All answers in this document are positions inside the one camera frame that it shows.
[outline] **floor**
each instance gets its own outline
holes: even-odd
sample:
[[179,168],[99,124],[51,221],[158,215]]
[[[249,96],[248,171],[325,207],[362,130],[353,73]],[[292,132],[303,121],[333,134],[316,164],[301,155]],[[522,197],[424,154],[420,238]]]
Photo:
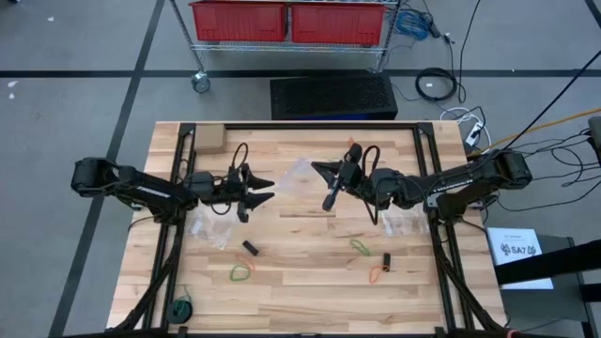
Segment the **floor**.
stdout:
[[[456,41],[456,66],[476,0],[427,1],[440,31]],[[177,2],[191,27],[187,1]],[[423,9],[421,1],[410,3]],[[463,105],[485,109],[493,141],[524,128],[574,69],[601,48],[596,7],[601,0],[482,2],[464,54],[468,99]],[[408,43],[410,39],[395,36],[391,46]],[[0,180],[0,269],[5,272],[0,279],[0,336],[49,334],[84,227],[94,236],[82,241],[79,250],[85,252],[88,240],[89,253],[81,271],[75,262],[68,290],[77,286],[78,272],[81,281],[72,305],[66,301],[60,306],[67,311],[58,314],[55,327],[61,327],[62,319],[65,334],[101,331],[131,211],[114,199],[78,197],[69,188],[73,163],[86,156],[109,156],[142,167],[157,120],[270,119],[266,74],[285,72],[215,71],[209,92],[196,94],[189,81],[195,64],[164,0],[23,0],[17,6],[2,1],[0,46],[0,173],[13,177]],[[205,61],[208,70],[367,69],[375,62],[365,55],[228,53],[206,55]],[[417,97],[413,70],[449,65],[448,49],[429,38],[412,48],[396,48],[387,69],[393,69],[393,82],[411,99]],[[442,90],[436,79],[428,81],[431,93]],[[541,122],[598,107],[600,87],[597,60]],[[440,108],[423,100],[399,96],[397,104],[397,119],[439,118]],[[456,105],[456,99],[442,104]],[[586,118],[527,135],[522,142],[563,138],[583,128]],[[589,148],[578,153],[593,161]],[[536,177],[573,170],[548,154],[530,158],[529,166]],[[562,182],[533,182],[523,191],[504,192],[501,200],[508,208],[570,200],[595,183],[562,188]],[[524,212],[495,205],[486,225],[529,227],[583,243],[599,238],[594,211],[599,197],[601,192],[593,191],[574,204]],[[590,282],[599,277],[585,275]],[[594,312],[600,321],[601,308]],[[541,323],[512,318],[511,326],[524,330]],[[535,332],[581,335],[579,325],[569,321]]]

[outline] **white power strip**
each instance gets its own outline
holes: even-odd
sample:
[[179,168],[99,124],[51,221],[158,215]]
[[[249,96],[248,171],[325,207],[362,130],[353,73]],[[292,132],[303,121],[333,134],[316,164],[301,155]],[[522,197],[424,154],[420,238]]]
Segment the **white power strip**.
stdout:
[[478,135],[480,134],[480,131],[482,130],[483,126],[484,126],[484,124],[482,122],[476,122],[476,124],[473,125],[473,128],[470,131],[470,134],[466,138],[466,143],[468,145],[470,145],[470,146],[476,145],[476,141],[478,141]]

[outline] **blue cable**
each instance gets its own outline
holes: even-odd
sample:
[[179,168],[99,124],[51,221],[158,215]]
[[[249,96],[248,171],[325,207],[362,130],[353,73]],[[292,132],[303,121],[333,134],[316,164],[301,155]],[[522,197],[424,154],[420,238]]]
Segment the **blue cable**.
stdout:
[[396,32],[421,41],[428,37],[429,25],[424,15],[401,11],[396,18]]

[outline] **shelf caster wheel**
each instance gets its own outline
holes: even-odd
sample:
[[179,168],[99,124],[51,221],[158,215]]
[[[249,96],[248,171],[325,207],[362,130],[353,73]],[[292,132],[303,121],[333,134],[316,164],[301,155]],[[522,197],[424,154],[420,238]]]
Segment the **shelf caster wheel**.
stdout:
[[198,94],[203,94],[210,88],[210,81],[204,72],[197,72],[192,77],[192,88]]

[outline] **black metal frame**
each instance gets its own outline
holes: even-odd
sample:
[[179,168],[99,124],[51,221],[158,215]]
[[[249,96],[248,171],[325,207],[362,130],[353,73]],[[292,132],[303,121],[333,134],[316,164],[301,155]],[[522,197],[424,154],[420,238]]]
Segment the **black metal frame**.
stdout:
[[[430,154],[432,157],[432,163],[435,172],[440,172],[440,159],[439,153],[436,143],[436,137],[434,133],[434,128],[432,123],[430,122],[416,122],[416,123],[349,123],[349,122],[316,122],[316,123],[225,123],[225,128],[231,131],[240,131],[240,130],[395,130],[395,131],[411,131],[413,135],[413,140],[415,144],[415,153],[417,157],[418,167],[420,170],[421,176],[427,175],[427,166],[425,164],[425,154],[424,154],[424,146],[422,143],[421,135],[425,135]],[[170,180],[172,182],[177,182],[178,173],[180,170],[180,165],[183,155],[183,147],[185,138],[191,135],[191,147],[188,161],[188,167],[186,168],[187,174],[193,173],[196,153],[194,151],[194,134],[196,133],[196,124],[195,123],[182,123],[179,126],[179,130],[177,132],[177,145],[176,152],[174,156],[172,172]],[[168,275],[167,287],[165,291],[165,300],[162,307],[162,318],[161,324],[158,328],[151,328],[153,313],[155,309],[155,301],[156,295],[152,297],[150,300],[142,323],[141,331],[106,331],[104,333],[94,333],[94,334],[86,334],[81,335],[81,337],[109,337],[109,336],[174,336],[174,337],[215,337],[215,338],[271,338],[271,337],[279,337],[279,338],[305,338],[305,337],[323,337],[323,338],[342,338],[342,337],[352,337],[352,338],[373,338],[375,336],[379,337],[406,337],[406,338],[425,338],[432,337],[433,333],[427,334],[320,334],[320,333],[312,333],[312,334],[303,334],[303,333],[289,333],[289,334],[229,334],[229,333],[187,333],[185,328],[180,328],[179,334],[167,334],[169,323],[167,322],[167,308],[169,304],[172,303],[173,297],[175,295],[176,290],[176,281],[177,281],[177,266],[179,263],[179,258],[181,254],[181,244],[184,237],[184,224],[185,224],[185,211],[183,217],[181,217],[181,222],[175,224],[176,233],[174,237],[174,262],[172,263],[174,266]],[[440,242],[440,236],[438,231],[439,224],[431,222],[430,217],[428,217],[428,222],[430,226],[430,235],[432,238],[432,243]],[[153,270],[152,270],[152,280],[154,281],[158,276],[162,268],[162,261],[164,259],[166,242],[169,237],[169,228],[171,225],[162,224],[161,231],[159,234],[157,252],[155,254]],[[451,254],[451,260],[453,262],[454,268],[459,275],[461,281],[463,281],[463,270],[461,267],[461,257],[459,255],[456,236],[453,227],[447,226],[447,236]],[[455,330],[455,315],[453,313],[453,302],[451,299],[451,292],[449,289],[449,284],[447,280],[447,274],[444,272],[444,269],[440,265],[440,261],[437,259],[437,251],[434,251],[435,261],[437,264],[437,271],[439,276],[439,289],[441,302],[443,306],[443,312],[447,324],[447,330]],[[461,308],[464,316],[464,320],[466,323],[467,330],[473,330],[473,320],[471,318],[470,309],[467,304],[464,303],[463,299],[461,301]],[[436,332],[440,332],[440,328],[435,328]]]

